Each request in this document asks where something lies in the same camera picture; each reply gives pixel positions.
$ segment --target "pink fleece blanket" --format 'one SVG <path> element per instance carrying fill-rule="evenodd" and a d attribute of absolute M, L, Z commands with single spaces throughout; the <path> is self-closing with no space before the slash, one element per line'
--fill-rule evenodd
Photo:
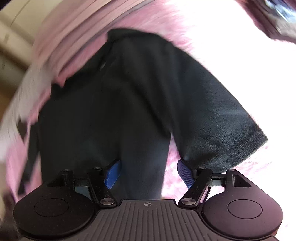
<path fill-rule="evenodd" d="M 34 42 L 33 58 L 39 65 L 49 58 L 54 65 L 62 62 L 59 65 L 61 70 L 108 24 L 128 14 L 134 7 L 139 8 L 149 2 L 151 0 L 64 0 L 45 19 Z"/>
<path fill-rule="evenodd" d="M 288 198 L 291 191 L 287 184 L 292 182 L 292 176 L 287 169 L 295 170 L 291 150 L 296 131 L 291 110 L 295 108 L 296 46 L 270 40 L 233 0 L 156 0 L 113 27 L 153 32 L 172 41 L 211 71 L 254 117 L 269 142 L 237 169 L 280 204 L 284 220 L 277 238 L 292 240 L 295 217 L 291 212 L 294 204 Z M 104 44 L 106 31 L 88 42 L 62 69 L 56 78 L 59 84 L 63 85 L 66 78 Z M 43 93 L 31 112 L 29 124 L 37 120 L 39 109 L 49 94 L 50 89 Z M 26 142 L 18 139 L 7 156 L 7 181 L 14 193 L 26 160 L 26 150 Z M 178 159 L 172 138 L 162 191 L 165 198 L 178 200 L 187 190 L 176 170 Z M 38 163 L 27 192 L 40 184 Z"/>

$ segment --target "metal screw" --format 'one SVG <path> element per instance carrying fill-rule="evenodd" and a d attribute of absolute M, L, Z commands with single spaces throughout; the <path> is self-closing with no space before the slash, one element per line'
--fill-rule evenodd
<path fill-rule="evenodd" d="M 100 203 L 101 203 L 102 205 L 112 205 L 112 204 L 115 203 L 115 201 L 114 201 L 113 198 L 108 198 L 108 197 L 106 197 L 106 198 L 101 199 Z"/>
<path fill-rule="evenodd" d="M 183 199 L 181 200 L 181 202 L 182 202 L 184 205 L 188 205 L 188 206 L 196 204 L 196 201 L 195 201 L 193 198 L 190 198 L 190 197 L 183 198 Z"/>

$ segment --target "dark object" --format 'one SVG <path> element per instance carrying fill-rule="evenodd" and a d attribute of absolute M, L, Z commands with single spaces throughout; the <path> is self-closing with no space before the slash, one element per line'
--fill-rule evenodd
<path fill-rule="evenodd" d="M 27 154 L 28 159 L 24 168 L 22 179 L 20 180 L 18 195 L 25 194 L 25 184 L 30 180 L 38 154 L 39 154 L 39 141 L 38 141 L 38 122 L 37 122 L 31 125 L 31 128 L 30 128 L 29 148 L 28 148 L 28 154 Z"/>
<path fill-rule="evenodd" d="M 20 239 L 20 235 L 12 216 L 15 200 L 9 192 L 3 194 L 2 198 L 5 206 L 5 216 L 3 222 L 0 220 L 0 241 L 17 241 Z"/>
<path fill-rule="evenodd" d="M 22 122 L 20 119 L 17 123 L 17 130 L 20 134 L 20 137 L 22 138 L 22 140 L 25 139 L 25 136 L 27 134 L 27 123 L 26 122 Z"/>
<path fill-rule="evenodd" d="M 10 0 L 0 0 L 0 10 L 8 4 Z"/>
<path fill-rule="evenodd" d="M 35 240 L 277 240 L 273 235 L 283 218 L 280 206 L 236 170 L 227 174 L 213 174 L 208 168 L 191 170 L 197 178 L 178 206 L 174 200 L 122 200 L 117 204 L 104 184 L 110 170 L 97 170 L 100 178 L 96 182 L 89 173 L 84 181 L 74 178 L 75 187 L 84 183 L 92 202 L 74 192 L 70 183 L 61 187 L 56 182 L 71 179 L 72 171 L 59 173 L 50 187 L 50 183 L 43 184 L 16 204 L 19 231 Z M 225 186 L 224 192 L 205 201 L 202 197 L 213 187 L 209 183 L 217 179 Z M 61 199 L 61 190 L 67 193 L 68 205 Z"/>
<path fill-rule="evenodd" d="M 160 198 L 171 133 L 184 160 L 214 172 L 267 141 L 201 64 L 158 35 L 130 29 L 111 30 L 63 88 L 52 86 L 37 133 L 44 182 L 63 169 L 121 160 L 111 189 L 117 200 Z"/>
<path fill-rule="evenodd" d="M 245 2 L 237 0 L 237 2 L 253 19 L 257 28 L 264 32 L 269 38 L 289 41 L 296 44 L 296 38 L 280 34 L 276 27 L 272 24 L 272 21 L 263 13 L 268 8 L 267 6 L 266 9 L 263 8 L 264 1 L 248 0 Z M 296 9 L 295 0 L 285 0 L 285 2 L 288 3 L 293 9 Z"/>

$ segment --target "pink fabric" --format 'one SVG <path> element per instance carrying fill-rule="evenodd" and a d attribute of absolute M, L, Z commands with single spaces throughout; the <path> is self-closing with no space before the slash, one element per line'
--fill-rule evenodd
<path fill-rule="evenodd" d="M 67 38 L 68 43 L 75 44 L 75 46 L 72 46 L 74 50 L 70 50 L 71 54 L 76 53 L 87 40 L 114 20 L 110 20 L 112 16 L 118 17 L 142 1 L 86 0 L 75 1 L 73 4 L 72 0 L 64 0 L 58 5 L 57 10 L 52 11 L 45 20 L 45 26 L 38 33 L 34 43 L 33 61 L 38 62 L 42 66 L 65 38 Z M 77 40 L 69 37 L 72 31 L 77 33 L 78 36 L 82 35 L 82 38 Z"/>
<path fill-rule="evenodd" d="M 156 33 L 187 53 L 193 52 L 193 39 L 187 37 L 189 27 L 185 24 L 182 11 L 170 0 L 155 0 L 107 28 L 76 53 L 71 63 L 57 77 L 59 84 L 63 85 L 66 78 L 72 76 L 101 48 L 106 42 L 107 32 L 112 28 L 134 28 Z"/>

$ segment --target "black cloth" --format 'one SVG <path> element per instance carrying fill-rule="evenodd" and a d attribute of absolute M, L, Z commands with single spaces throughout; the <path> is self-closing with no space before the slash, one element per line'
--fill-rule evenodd
<path fill-rule="evenodd" d="M 34 165 L 36 163 L 39 154 L 39 141 L 38 141 L 38 123 L 31 125 L 30 137 L 29 137 L 29 148 L 27 153 L 27 162 L 24 167 L 24 172 L 20 180 L 18 195 L 25 194 L 25 185 L 30 181 Z"/>
<path fill-rule="evenodd" d="M 171 133 L 193 167 L 224 172 L 266 136 L 201 64 L 155 34 L 114 29 L 39 113 L 42 178 L 122 161 L 117 199 L 160 197 Z"/>
<path fill-rule="evenodd" d="M 10 0 L 0 0 L 0 10 L 8 4 Z"/>

